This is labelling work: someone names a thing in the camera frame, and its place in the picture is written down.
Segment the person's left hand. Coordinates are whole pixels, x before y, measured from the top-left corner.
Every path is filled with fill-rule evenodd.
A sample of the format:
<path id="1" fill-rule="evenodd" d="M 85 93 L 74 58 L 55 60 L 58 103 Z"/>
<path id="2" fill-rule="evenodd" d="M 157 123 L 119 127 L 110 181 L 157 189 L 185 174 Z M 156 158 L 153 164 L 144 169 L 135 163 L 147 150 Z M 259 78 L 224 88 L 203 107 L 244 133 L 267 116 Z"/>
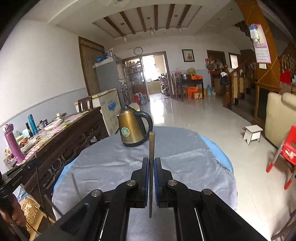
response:
<path id="1" fill-rule="evenodd" d="M 17 198 L 14 194 L 11 195 L 11 205 L 13 207 L 12 214 L 9 214 L 1 206 L 1 216 L 4 221 L 17 226 L 26 226 L 27 220 Z"/>

